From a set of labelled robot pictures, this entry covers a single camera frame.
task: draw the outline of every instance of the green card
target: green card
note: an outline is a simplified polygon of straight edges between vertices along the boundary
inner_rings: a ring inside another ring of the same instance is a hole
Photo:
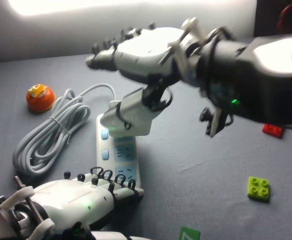
[[[186,226],[180,229],[179,240],[200,240],[201,232]]]

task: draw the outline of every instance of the table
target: table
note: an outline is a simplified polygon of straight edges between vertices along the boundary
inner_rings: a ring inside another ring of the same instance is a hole
[[[50,113],[33,114],[27,89],[37,83],[60,96],[67,88],[79,94],[97,83],[111,84],[121,99],[139,83],[119,73],[89,70],[86,55],[0,63],[0,196],[16,187],[12,153],[18,141]],[[239,117],[214,138],[199,123],[209,103],[196,88],[179,82],[174,99],[152,124],[148,136],[136,138],[143,200],[123,210],[107,229],[153,240],[175,240],[181,226],[201,231],[202,240],[292,240],[292,130],[276,139],[263,125]],[[34,187],[75,177],[96,166],[96,117],[108,108],[112,95],[99,88],[86,95],[92,109],[87,124],[70,139],[52,169],[39,177],[22,177]],[[269,179],[270,203],[248,199],[249,176]]]

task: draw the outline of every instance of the gray power cord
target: gray power cord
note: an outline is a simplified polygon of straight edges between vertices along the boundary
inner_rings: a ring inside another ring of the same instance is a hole
[[[27,175],[45,173],[53,165],[65,143],[68,143],[71,134],[91,114],[90,107],[83,104],[83,96],[100,87],[109,88],[114,100],[117,100],[115,90],[106,83],[91,86],[78,96],[75,96],[72,89],[67,89],[53,104],[51,116],[17,144],[12,154],[14,167]]]

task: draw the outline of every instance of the green toy block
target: green toy block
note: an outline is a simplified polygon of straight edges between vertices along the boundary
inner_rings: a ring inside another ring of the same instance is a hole
[[[186,226],[180,229],[179,240],[200,240],[201,232]]]
[[[251,199],[268,202],[270,198],[270,182],[268,179],[250,176],[248,178],[247,196]]]

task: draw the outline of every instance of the orange toy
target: orange toy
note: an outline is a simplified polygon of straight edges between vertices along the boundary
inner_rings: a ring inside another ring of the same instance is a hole
[[[42,113],[51,109],[56,96],[48,86],[37,84],[27,91],[26,100],[31,111]]]

